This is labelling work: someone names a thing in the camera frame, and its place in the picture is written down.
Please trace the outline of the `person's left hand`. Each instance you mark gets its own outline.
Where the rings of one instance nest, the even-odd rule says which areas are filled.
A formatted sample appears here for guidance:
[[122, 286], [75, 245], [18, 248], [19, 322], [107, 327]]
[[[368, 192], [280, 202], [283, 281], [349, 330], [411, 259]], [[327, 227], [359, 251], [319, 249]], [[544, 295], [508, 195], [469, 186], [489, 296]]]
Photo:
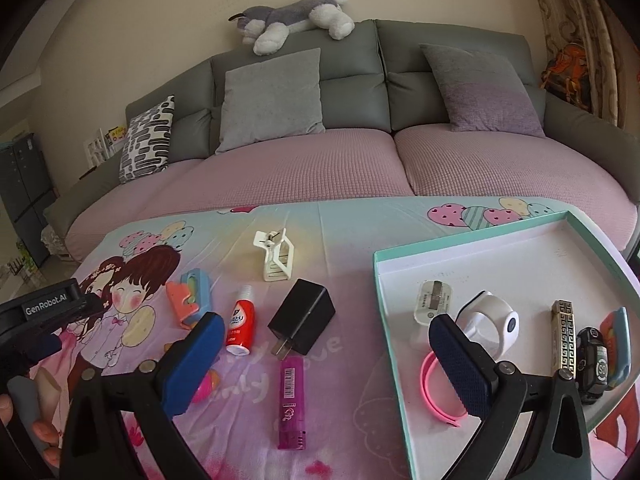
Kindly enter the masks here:
[[35, 382], [24, 376], [8, 381], [1, 395], [1, 415], [9, 425], [9, 436], [18, 456], [25, 463], [47, 467], [58, 473], [61, 461], [60, 434], [52, 422], [45, 420]]

